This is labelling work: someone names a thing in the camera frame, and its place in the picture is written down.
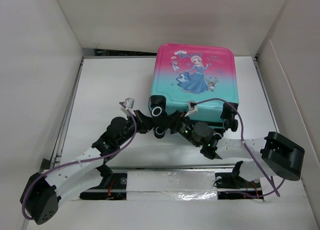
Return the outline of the pink and teal kids suitcase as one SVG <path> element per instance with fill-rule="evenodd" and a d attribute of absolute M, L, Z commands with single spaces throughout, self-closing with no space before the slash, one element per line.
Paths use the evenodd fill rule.
<path fill-rule="evenodd" d="M 239 106 L 235 57 L 218 46 L 165 43 L 156 54 L 148 108 L 153 117 L 187 112 L 196 102 L 190 120 L 212 128 L 236 132 Z"/>

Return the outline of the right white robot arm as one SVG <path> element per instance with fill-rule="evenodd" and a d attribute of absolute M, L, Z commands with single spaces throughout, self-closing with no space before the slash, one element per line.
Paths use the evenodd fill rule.
<path fill-rule="evenodd" d="M 209 127 L 205 122 L 192 122 L 187 113 L 171 114 L 170 133 L 179 133 L 206 158 L 239 158 L 231 174 L 237 187 L 262 177 L 278 176 L 288 181 L 299 181 L 305 156 L 303 147 L 284 135 L 270 131 L 266 137 L 230 139 Z"/>

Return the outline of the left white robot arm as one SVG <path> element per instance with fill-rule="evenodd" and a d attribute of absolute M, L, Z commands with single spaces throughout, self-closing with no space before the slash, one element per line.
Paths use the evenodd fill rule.
<path fill-rule="evenodd" d="M 23 217 L 42 225 L 63 201 L 91 187 L 107 188 L 112 171 L 106 163 L 128 147 L 136 134 L 146 134 L 154 127 L 152 117 L 139 110 L 127 115 L 112 119 L 98 140 L 75 160 L 31 175 L 19 200 Z"/>

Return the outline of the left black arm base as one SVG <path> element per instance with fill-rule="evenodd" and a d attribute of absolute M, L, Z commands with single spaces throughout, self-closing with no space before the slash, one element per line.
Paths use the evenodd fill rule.
<path fill-rule="evenodd" d="M 103 178 L 101 183 L 79 195 L 86 201 L 121 201 L 127 199 L 128 174 L 114 172 L 109 178 Z"/>

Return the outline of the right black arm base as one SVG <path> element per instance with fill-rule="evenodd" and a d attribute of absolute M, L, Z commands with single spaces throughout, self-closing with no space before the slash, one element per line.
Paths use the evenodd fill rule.
<path fill-rule="evenodd" d="M 264 199 L 260 182 L 233 177 L 231 172 L 217 172 L 213 186 L 216 187 L 218 200 Z"/>

